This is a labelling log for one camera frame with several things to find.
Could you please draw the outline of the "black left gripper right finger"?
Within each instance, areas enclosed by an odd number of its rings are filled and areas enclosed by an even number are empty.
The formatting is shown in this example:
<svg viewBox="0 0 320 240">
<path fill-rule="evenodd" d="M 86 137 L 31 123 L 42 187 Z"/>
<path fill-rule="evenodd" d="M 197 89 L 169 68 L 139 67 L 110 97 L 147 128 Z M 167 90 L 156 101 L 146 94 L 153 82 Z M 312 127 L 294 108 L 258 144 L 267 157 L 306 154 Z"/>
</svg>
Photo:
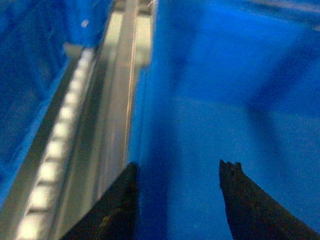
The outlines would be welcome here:
<svg viewBox="0 0 320 240">
<path fill-rule="evenodd" d="M 318 240 L 319 233 L 292 215 L 251 180 L 240 162 L 219 161 L 219 186 L 235 240 Z"/>
</svg>

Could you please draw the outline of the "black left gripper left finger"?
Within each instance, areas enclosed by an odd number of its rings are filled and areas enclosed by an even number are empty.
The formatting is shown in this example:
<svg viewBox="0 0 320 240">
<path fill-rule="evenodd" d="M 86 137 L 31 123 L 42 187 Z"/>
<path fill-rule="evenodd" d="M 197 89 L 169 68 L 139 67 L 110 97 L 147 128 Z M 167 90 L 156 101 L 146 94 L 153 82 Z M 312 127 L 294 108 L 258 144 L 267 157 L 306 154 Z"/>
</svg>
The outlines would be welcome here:
<svg viewBox="0 0 320 240">
<path fill-rule="evenodd" d="M 133 240 L 138 214 L 138 166 L 129 163 L 62 240 Z"/>
</svg>

